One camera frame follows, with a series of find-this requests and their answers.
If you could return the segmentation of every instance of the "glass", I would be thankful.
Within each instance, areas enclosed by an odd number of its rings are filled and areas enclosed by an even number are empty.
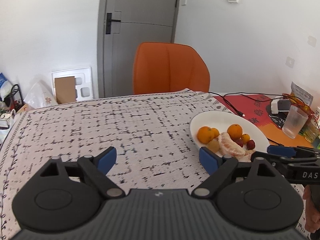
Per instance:
[[[317,124],[311,120],[304,131],[303,136],[308,142],[313,143],[319,135],[320,133]]]
[[[290,106],[282,131],[286,136],[294,139],[307,120],[308,115],[304,111],[296,106]]]

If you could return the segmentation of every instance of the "charger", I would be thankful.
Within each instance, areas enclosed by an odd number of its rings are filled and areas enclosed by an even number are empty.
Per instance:
[[[273,99],[271,101],[271,113],[278,114],[279,112],[289,112],[290,106],[290,99]]]

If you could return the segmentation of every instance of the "bag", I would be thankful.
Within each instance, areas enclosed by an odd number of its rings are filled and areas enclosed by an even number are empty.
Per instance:
[[[5,97],[7,97],[11,93],[13,85],[8,81],[3,73],[0,73],[0,97],[1,101],[4,100]]]
[[[39,82],[33,85],[24,102],[34,109],[58,104],[53,95]]]

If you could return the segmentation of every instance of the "blue gripper pad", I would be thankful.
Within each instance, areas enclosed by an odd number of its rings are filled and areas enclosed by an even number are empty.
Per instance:
[[[204,148],[206,147],[201,147],[199,150],[199,161],[204,167],[205,171],[209,175],[212,175],[219,168],[218,160],[207,153]]]
[[[106,175],[116,163],[117,150],[114,147],[109,147],[97,157],[95,157],[95,159],[97,160],[96,166],[98,170]]]
[[[278,155],[278,156],[284,156],[287,158],[292,158],[296,155],[296,151],[291,147],[285,147],[285,146],[276,146],[276,145],[270,145],[267,149],[267,153]]]

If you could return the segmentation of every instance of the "red placemat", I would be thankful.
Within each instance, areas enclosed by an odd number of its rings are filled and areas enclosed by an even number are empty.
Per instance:
[[[249,95],[253,99],[257,100],[267,100],[270,99],[265,95]],[[215,98],[220,101],[223,105],[228,107],[234,114],[236,112],[225,103],[222,97],[215,96]],[[268,102],[258,102],[250,98],[246,98],[242,95],[226,96],[226,99],[238,110],[245,114],[245,119],[257,126],[267,138],[270,138],[273,141],[283,144],[284,146],[306,146],[313,147],[305,138],[301,135],[297,135],[295,139],[287,137],[282,132],[282,125],[276,125],[268,112],[266,107],[270,105]]]

